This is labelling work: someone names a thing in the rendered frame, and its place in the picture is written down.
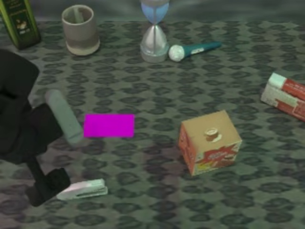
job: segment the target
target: table surface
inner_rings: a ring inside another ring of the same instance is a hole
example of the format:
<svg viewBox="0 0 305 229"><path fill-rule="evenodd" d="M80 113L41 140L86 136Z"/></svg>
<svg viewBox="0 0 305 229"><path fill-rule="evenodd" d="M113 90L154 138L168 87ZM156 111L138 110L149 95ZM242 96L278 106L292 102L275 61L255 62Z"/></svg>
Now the table surface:
<svg viewBox="0 0 305 229"><path fill-rule="evenodd" d="M92 139L70 148L59 139L41 158L73 182L104 178L106 197L29 206L25 166L1 162L0 229L301 229L305 226L305 123L260 102L276 71L305 83L304 27L278 22L173 22L170 44L221 41L223 47L174 63L139 55L145 25L99 25L102 47L75 57L60 22L39 24L42 43L17 52L39 66L33 105L59 88L85 113L136 114L132 139ZM1 26L0 44L12 48ZM243 145L232 167L196 177L176 148L182 120L225 109Z"/></svg>

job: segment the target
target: cup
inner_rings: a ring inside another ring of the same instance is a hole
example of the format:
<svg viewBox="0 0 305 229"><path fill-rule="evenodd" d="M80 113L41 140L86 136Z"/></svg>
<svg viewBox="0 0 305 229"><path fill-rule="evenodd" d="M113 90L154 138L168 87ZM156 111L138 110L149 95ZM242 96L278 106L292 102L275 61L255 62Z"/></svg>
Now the cup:
<svg viewBox="0 0 305 229"><path fill-rule="evenodd" d="M93 10L85 5L73 5L61 15L66 46L69 52L78 56L90 55L100 47Z"/></svg>

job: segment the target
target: gray wall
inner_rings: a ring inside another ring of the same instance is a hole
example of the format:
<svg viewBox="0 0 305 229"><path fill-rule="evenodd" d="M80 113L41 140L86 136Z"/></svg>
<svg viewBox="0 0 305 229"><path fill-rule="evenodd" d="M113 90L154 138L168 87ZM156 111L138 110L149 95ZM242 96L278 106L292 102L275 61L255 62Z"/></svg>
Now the gray wall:
<svg viewBox="0 0 305 229"><path fill-rule="evenodd" d="M60 20L73 4L86 4L100 20L145 20L139 0L30 0L38 20ZM305 21L305 0L172 0L166 20Z"/></svg>

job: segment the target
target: olive oil bottle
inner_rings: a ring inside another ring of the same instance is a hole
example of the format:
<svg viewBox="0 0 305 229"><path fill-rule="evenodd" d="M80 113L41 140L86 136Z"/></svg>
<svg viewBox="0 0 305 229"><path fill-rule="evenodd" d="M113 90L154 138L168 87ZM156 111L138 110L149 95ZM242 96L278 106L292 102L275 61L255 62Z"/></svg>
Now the olive oil bottle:
<svg viewBox="0 0 305 229"><path fill-rule="evenodd" d="M0 0L0 12L17 49L22 50L41 41L29 0Z"/></svg>

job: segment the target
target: box top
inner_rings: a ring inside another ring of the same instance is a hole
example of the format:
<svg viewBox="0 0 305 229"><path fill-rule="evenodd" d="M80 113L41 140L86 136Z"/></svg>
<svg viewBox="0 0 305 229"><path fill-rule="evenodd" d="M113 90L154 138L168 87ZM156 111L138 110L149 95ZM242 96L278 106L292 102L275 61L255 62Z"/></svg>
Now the box top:
<svg viewBox="0 0 305 229"><path fill-rule="evenodd" d="M197 152L218 149L241 141L225 110L182 122Z"/></svg>

